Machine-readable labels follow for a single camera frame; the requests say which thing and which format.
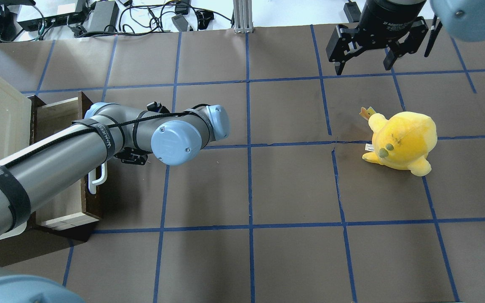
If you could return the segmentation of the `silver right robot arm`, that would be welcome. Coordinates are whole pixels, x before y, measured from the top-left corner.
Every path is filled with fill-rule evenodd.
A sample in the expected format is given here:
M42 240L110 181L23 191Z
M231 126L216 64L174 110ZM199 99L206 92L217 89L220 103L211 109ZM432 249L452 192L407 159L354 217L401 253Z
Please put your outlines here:
M337 25L326 46L337 75L348 60L369 50L387 49L383 66L391 70L406 54L416 53L427 37L428 57L442 29L458 40L485 40L485 0L431 0L431 25L420 15L424 0L368 0L355 28Z

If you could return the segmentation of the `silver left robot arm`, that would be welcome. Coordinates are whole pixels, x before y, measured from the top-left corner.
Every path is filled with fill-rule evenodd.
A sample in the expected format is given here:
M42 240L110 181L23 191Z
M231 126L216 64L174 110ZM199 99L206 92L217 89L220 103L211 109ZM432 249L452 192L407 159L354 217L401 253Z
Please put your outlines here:
M125 150L153 154L162 163L176 166L230 132L230 119L221 105L199 104L182 112L160 113L97 102L84 119L0 159L0 236Z

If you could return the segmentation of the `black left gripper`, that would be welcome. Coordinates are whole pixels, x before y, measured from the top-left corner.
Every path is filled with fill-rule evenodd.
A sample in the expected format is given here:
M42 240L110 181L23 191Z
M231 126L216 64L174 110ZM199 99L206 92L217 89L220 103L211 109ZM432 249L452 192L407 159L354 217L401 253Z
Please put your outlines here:
M119 159L123 164L128 165L145 165L148 160L150 152L146 150L124 147L114 157Z

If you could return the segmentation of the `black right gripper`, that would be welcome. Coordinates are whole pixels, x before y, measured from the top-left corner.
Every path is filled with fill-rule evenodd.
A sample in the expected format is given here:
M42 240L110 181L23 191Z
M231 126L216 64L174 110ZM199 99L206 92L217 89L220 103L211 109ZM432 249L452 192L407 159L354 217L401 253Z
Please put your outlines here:
M358 26L349 28L342 24L337 25L326 46L328 61L334 64L336 75L342 75L345 63L366 50L361 43L387 42L408 32L402 43L395 40L388 44L388 52L383 61L387 71L403 55L416 53L429 30L425 19L418 18L425 2L367 0Z

